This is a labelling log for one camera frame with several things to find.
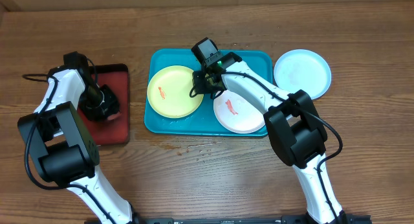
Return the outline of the red green sponge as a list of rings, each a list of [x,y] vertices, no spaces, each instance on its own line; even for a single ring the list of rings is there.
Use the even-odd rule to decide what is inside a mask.
[[[113,121],[113,120],[115,120],[115,119],[117,119],[117,118],[119,118],[121,116],[122,116],[121,112],[117,112],[115,114],[112,114],[112,115],[108,116],[106,118],[106,121]]]

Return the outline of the yellow-green plate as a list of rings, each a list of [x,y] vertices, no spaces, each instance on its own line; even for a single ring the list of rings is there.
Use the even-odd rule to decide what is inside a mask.
[[[167,118],[182,118],[192,114],[204,98],[204,95],[190,96],[192,74],[192,69],[181,65],[158,71],[147,87],[147,99],[153,110]]]

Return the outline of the light blue plate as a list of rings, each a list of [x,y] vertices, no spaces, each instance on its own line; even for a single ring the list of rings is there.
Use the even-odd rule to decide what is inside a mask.
[[[319,54],[294,49],[284,53],[275,63],[274,79],[279,88],[291,93],[301,89],[315,100],[329,90],[332,73],[329,64]]]

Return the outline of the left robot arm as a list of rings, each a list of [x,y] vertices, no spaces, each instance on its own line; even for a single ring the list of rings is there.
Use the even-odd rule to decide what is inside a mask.
[[[25,143],[28,178],[43,190],[68,190],[97,216],[97,223],[140,223],[132,204],[112,187],[100,167],[99,146],[129,141],[129,71],[123,63],[95,65],[79,52],[46,74],[33,113],[17,122]]]

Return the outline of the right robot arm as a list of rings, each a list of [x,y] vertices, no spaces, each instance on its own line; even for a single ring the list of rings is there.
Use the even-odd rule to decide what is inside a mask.
[[[201,65],[193,74],[191,96],[210,94],[217,98],[231,91],[244,98],[263,114],[270,145],[279,159],[293,167],[307,202],[309,223],[347,223],[327,173],[327,132],[338,132],[319,114],[310,96],[303,90],[284,91],[256,74],[234,52],[224,54],[216,44],[204,38],[192,53]]]

